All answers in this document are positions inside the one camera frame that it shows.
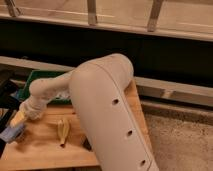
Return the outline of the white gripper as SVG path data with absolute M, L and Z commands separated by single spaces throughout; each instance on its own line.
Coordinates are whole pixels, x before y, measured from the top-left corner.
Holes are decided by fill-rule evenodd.
M 10 126 L 15 127 L 27 119 L 36 120 L 42 117 L 46 104 L 36 100 L 27 99 L 21 103 L 19 110 L 10 121 Z

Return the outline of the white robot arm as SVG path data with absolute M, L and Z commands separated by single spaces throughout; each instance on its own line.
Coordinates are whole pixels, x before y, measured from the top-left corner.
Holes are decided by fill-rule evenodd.
M 131 61 L 114 53 L 37 79 L 10 125 L 38 118 L 59 91 L 67 90 L 102 171 L 159 171 L 125 97 L 133 75 Z

